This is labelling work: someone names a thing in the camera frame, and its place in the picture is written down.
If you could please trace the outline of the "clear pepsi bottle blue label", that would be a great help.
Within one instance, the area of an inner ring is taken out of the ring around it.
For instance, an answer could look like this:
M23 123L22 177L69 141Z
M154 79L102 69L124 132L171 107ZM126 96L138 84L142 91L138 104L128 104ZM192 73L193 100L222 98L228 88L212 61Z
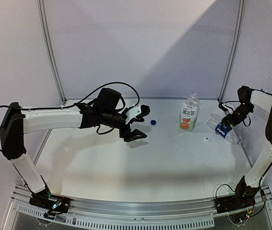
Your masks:
M211 114L206 121L207 126L223 139L231 142L234 145L240 144L240 139L233 129L227 128L222 123L222 117L219 114Z

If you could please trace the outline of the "clear tea bottle white label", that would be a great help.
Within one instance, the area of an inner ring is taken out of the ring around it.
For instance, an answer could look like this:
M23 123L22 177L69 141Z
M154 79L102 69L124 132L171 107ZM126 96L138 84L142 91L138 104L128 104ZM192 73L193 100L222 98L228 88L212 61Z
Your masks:
M192 93L182 105L179 116L179 127L185 131L191 132L196 125L201 102L197 93Z

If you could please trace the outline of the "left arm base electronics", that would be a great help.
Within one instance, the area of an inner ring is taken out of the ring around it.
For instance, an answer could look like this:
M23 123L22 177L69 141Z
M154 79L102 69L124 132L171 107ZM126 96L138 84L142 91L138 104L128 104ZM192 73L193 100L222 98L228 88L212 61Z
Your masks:
M68 197L52 195L50 192L32 193L29 204L46 210L44 218L54 219L57 215L67 214L71 199Z

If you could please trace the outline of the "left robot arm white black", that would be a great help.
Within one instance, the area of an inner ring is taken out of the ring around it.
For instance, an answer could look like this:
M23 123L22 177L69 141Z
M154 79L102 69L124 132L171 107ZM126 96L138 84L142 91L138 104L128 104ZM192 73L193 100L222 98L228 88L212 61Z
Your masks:
M132 130L133 122L144 122L150 107L136 103L118 109L124 102L121 93L102 88L98 96L88 103L77 102L70 106L29 108L11 103L0 126L0 143L3 156L26 182L34 198L43 208L54 203L46 182L37 172L32 160L26 154L24 135L32 132L57 128L100 128L107 126L118 129L119 137L125 142L146 138L138 129Z

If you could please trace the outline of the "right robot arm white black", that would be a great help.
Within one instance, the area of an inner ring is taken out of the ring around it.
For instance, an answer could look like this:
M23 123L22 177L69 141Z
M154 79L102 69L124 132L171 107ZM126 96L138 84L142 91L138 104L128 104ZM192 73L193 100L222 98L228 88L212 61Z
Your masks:
M254 106L258 106L269 113L263 149L251 170L237 184L235 193L230 199L230 205L235 209L240 209L248 201L254 199L272 166L272 94L248 86L241 86L237 90L237 94L240 105L233 113L229 113L221 120L216 129L221 134L226 135L233 127L243 122L249 113L254 112Z

